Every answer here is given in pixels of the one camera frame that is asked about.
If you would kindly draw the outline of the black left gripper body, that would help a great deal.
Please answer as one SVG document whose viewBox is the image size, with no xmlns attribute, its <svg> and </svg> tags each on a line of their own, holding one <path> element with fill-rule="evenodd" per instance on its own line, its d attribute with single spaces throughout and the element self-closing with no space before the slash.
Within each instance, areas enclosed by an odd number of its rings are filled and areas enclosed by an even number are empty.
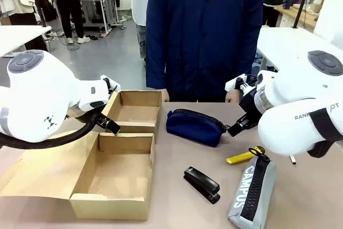
<svg viewBox="0 0 343 229">
<path fill-rule="evenodd" d="M 93 122 L 108 122 L 109 118 L 102 113 L 105 105 L 99 106 L 91 110 L 91 121 Z"/>
</svg>

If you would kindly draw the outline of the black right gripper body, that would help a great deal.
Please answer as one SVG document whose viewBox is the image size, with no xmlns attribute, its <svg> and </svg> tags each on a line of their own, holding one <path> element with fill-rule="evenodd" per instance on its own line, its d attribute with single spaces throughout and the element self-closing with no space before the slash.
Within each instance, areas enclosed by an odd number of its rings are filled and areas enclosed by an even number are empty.
<svg viewBox="0 0 343 229">
<path fill-rule="evenodd" d="M 255 105 L 255 94 L 256 89 L 251 90 L 241 99 L 239 103 L 240 107 L 245 111 L 245 115 L 243 115 L 238 120 L 238 123 L 244 130 L 248 130 L 257 126 L 262 116 L 262 113 L 257 109 Z"/>
</svg>

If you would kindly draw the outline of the person's left hand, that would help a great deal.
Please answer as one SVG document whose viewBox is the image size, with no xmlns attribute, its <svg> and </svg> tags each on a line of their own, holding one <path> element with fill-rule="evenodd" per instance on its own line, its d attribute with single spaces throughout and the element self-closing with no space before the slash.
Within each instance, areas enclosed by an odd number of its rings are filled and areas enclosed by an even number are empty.
<svg viewBox="0 0 343 229">
<path fill-rule="evenodd" d="M 226 103 L 239 103 L 240 102 L 240 91 L 233 89 L 226 93 L 225 97 Z"/>
</svg>

